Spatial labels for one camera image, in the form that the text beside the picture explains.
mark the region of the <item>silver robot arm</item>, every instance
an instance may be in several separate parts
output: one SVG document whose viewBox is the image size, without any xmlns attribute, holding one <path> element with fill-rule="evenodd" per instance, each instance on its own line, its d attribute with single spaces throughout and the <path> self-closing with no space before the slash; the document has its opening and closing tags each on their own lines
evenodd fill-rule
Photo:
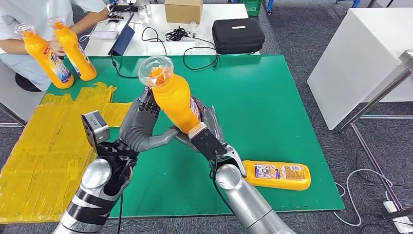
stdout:
<svg viewBox="0 0 413 234">
<path fill-rule="evenodd" d="M 81 184 L 63 214 L 54 234 L 94 234 L 99 232 L 122 192 L 132 179 L 132 168 L 140 152 L 170 143 L 174 129 L 152 136 L 160 108 L 146 87 L 126 113 L 115 142 L 98 111 L 82 115 L 86 137 L 97 159 L 86 168 Z"/>
<path fill-rule="evenodd" d="M 235 162 L 241 162 L 238 153 L 230 145 L 225 147 L 227 154 Z M 225 191 L 228 203 L 248 234 L 296 234 L 275 213 L 258 190 L 245 181 L 245 169 L 242 163 L 222 164 L 215 179 Z"/>
<path fill-rule="evenodd" d="M 188 134 L 190 147 L 196 148 L 209 161 L 214 185 L 216 186 L 217 183 L 225 191 L 230 209 L 240 220 L 246 232 L 248 234 L 296 234 L 280 219 L 260 192 L 245 181 L 246 172 L 241 158 L 233 147 L 224 142 L 213 108 L 202 106 L 201 110 L 206 124 L 201 122 L 190 130 Z M 183 137 L 178 140 L 189 145 Z"/>
</svg>

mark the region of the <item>black zipper case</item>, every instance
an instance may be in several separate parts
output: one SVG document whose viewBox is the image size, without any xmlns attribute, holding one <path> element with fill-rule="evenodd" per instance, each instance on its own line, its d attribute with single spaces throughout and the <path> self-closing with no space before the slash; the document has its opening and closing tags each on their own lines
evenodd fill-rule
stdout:
<svg viewBox="0 0 413 234">
<path fill-rule="evenodd" d="M 212 37 L 221 55 L 255 53 L 265 41 L 264 32 L 254 18 L 216 20 Z"/>
</svg>

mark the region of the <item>human hand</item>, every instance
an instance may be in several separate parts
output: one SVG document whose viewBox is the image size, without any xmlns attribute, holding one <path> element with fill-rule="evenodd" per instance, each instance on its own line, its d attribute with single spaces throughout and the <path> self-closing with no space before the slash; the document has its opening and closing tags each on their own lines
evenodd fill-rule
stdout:
<svg viewBox="0 0 413 234">
<path fill-rule="evenodd" d="M 168 129 L 162 135 L 152 135 L 159 111 L 152 91 L 145 87 L 126 113 L 120 125 L 119 138 L 138 153 L 169 144 L 178 133 L 175 129 Z"/>
<path fill-rule="evenodd" d="M 192 98 L 195 100 L 198 109 L 201 111 L 201 121 L 208 127 L 208 129 L 219 140 L 219 142 L 221 144 L 224 144 L 224 134 L 222 133 L 221 126 L 218 122 L 215 109 L 213 107 L 206 107 L 199 99 L 195 97 Z M 181 132 L 181 130 L 179 130 L 179 128 L 176 126 L 171 126 L 171 129 L 175 129 L 178 132 L 175 138 L 179 142 L 198 152 L 195 146 L 193 146 L 193 144 L 190 142 L 187 134 Z"/>
<path fill-rule="evenodd" d="M 63 47 L 60 45 L 60 43 L 56 40 L 56 38 L 53 38 L 53 40 L 50 40 L 47 42 L 50 46 L 50 48 L 56 53 L 57 56 L 65 56 L 66 53 L 63 50 Z"/>
</svg>

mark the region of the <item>green mat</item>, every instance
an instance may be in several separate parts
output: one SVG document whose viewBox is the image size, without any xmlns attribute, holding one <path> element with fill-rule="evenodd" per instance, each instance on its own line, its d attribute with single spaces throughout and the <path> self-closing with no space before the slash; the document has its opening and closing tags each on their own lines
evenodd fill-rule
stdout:
<svg viewBox="0 0 413 234">
<path fill-rule="evenodd" d="M 146 57 L 116 58 L 123 75 L 135 76 Z M 295 162 L 308 166 L 311 186 L 305 191 L 257 189 L 275 211 L 342 210 L 344 205 L 334 184 L 284 57 L 279 55 L 220 56 L 215 70 L 194 72 L 181 56 L 171 56 L 176 74 L 189 83 L 191 94 L 213 105 L 226 141 L 241 159 Z M 187 64 L 201 67 L 214 56 L 187 56 Z M 76 98 L 81 87 L 104 82 L 117 87 L 113 102 L 131 102 L 142 92 L 138 79 L 121 78 L 110 58 L 90 57 L 98 76 L 92 81 L 76 79 L 73 87 L 48 93 Z M 154 129 L 164 132 L 171 121 L 161 114 Z M 111 129 L 111 141 L 118 129 Z M 125 189 L 123 216 L 186 216 L 230 214 L 210 180 L 205 158 L 174 140 L 161 148 L 141 153 L 133 178 Z M 119 214 L 118 205 L 111 217 Z"/>
</svg>

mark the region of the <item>orange plastic bottle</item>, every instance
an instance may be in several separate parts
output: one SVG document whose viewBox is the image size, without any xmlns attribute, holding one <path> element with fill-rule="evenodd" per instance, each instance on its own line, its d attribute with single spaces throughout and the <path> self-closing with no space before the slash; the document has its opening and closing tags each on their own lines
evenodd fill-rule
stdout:
<svg viewBox="0 0 413 234">
<path fill-rule="evenodd" d="M 244 160 L 243 165 L 245 180 L 255 186 L 306 190 L 311 184 L 310 171 L 303 164 Z"/>
<path fill-rule="evenodd" d="M 73 75 L 50 49 L 47 41 L 36 34 L 33 25 L 21 23 L 15 27 L 15 31 L 21 35 L 27 53 L 35 58 L 57 88 L 67 89 L 73 84 Z"/>
<path fill-rule="evenodd" d="M 79 77 L 84 81 L 94 79 L 96 77 L 96 70 L 77 42 L 76 34 L 64 22 L 65 20 L 61 16 L 49 18 L 49 25 L 55 31 L 56 40 L 62 45 L 67 58 Z"/>
<path fill-rule="evenodd" d="M 191 97 L 189 85 L 173 73 L 173 64 L 168 57 L 147 58 L 138 75 L 144 85 L 152 88 L 158 106 L 182 132 L 187 134 L 200 123 L 200 112 Z"/>
</svg>

